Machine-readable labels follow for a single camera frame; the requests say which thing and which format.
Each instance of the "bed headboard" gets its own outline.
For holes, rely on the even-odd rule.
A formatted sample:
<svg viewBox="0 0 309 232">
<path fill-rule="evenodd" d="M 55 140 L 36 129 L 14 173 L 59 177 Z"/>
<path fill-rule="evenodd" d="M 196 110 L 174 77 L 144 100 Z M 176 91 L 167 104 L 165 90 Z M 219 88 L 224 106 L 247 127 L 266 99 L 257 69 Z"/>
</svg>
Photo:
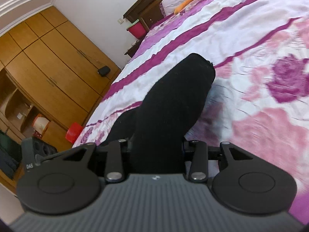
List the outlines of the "bed headboard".
<svg viewBox="0 0 309 232">
<path fill-rule="evenodd" d="M 160 2 L 162 0 L 137 0 L 136 3 L 123 15 L 130 22 L 135 22 L 140 19 L 144 27 L 149 28 L 157 21 L 163 19 L 160 10 Z"/>
</svg>

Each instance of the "wardrobe door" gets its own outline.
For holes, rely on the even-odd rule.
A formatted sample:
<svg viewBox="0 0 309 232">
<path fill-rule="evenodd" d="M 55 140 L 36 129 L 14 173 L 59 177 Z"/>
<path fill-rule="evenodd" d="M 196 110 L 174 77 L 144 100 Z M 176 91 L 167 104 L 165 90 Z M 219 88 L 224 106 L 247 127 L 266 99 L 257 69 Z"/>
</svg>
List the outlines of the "wardrobe door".
<svg viewBox="0 0 309 232">
<path fill-rule="evenodd" d="M 36 66 L 87 112 L 99 95 L 66 66 L 40 39 L 24 50 Z"/>
<path fill-rule="evenodd" d="M 101 93 L 109 82 L 101 77 L 97 68 L 74 48 L 56 29 L 44 35 L 41 40 L 83 81 L 97 93 Z"/>
<path fill-rule="evenodd" d="M 38 36 L 25 22 L 21 22 L 20 24 L 16 25 L 9 31 L 9 33 L 22 49 L 25 49 L 38 39 Z"/>
<path fill-rule="evenodd" d="M 21 52 L 21 48 L 7 32 L 0 37 L 0 62 L 6 66 Z"/>
<path fill-rule="evenodd" d="M 66 130 L 61 128 L 54 121 L 51 121 L 48 124 L 46 132 L 43 134 L 42 140 L 55 147 L 58 152 L 62 152 L 72 148 L 73 146 L 73 144 L 65 139 L 65 135 Z"/>
<path fill-rule="evenodd" d="M 57 30 L 63 35 L 76 49 L 78 49 L 84 57 L 86 57 L 93 65 L 100 69 L 108 66 L 111 71 L 106 76 L 111 79 L 115 72 L 119 70 L 118 66 L 106 56 L 98 47 L 95 46 L 78 28 L 70 21 L 57 27 Z"/>
<path fill-rule="evenodd" d="M 62 92 L 21 52 L 7 65 L 8 72 L 46 112 L 64 126 L 83 124 L 87 112 Z"/>
<path fill-rule="evenodd" d="M 38 37 L 41 37 L 54 29 L 54 27 L 40 13 L 33 15 L 25 22 L 33 32 L 38 35 Z"/>
<path fill-rule="evenodd" d="M 62 15 L 62 13 L 54 6 L 51 6 L 40 13 L 54 27 L 57 27 L 67 21 L 66 17 Z"/>
</svg>

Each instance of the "white wall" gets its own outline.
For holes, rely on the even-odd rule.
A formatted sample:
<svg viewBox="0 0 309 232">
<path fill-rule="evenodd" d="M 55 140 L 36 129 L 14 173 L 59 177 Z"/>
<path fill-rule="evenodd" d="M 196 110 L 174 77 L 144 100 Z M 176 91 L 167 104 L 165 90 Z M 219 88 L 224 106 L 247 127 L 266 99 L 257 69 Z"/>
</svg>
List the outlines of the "white wall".
<svg viewBox="0 0 309 232">
<path fill-rule="evenodd" d="M 18 199 L 0 185 L 0 219 L 10 224 L 23 213 Z"/>
<path fill-rule="evenodd" d="M 136 41 L 117 20 L 137 0 L 54 0 L 53 4 L 97 45 L 116 65 L 123 68 L 130 57 L 124 55 Z"/>
</svg>

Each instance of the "pillow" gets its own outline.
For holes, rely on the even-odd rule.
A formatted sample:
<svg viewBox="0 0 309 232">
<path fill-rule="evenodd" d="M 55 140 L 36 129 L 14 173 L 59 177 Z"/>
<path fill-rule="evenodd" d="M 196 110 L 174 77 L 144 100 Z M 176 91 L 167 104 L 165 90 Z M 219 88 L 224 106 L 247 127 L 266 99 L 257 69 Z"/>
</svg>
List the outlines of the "pillow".
<svg viewBox="0 0 309 232">
<path fill-rule="evenodd" d="M 175 8 L 180 5 L 185 0 L 162 0 L 162 6 L 165 12 L 165 15 L 168 16 L 174 13 Z"/>
</svg>

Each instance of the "logo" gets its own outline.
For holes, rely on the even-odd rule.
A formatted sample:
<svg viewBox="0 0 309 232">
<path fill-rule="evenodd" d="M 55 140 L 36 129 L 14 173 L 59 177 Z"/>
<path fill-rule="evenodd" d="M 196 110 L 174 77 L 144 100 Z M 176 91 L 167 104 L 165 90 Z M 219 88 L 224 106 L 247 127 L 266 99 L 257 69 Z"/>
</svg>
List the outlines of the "logo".
<svg viewBox="0 0 309 232">
<path fill-rule="evenodd" d="M 26 167 L 27 167 L 27 169 L 33 168 L 33 164 L 32 163 L 28 164 L 28 165 L 26 165 Z"/>
<path fill-rule="evenodd" d="M 156 176 L 152 177 L 152 179 L 155 180 L 155 181 L 157 181 L 157 180 L 161 179 L 161 177 L 158 176 L 158 175 L 156 175 Z"/>
</svg>

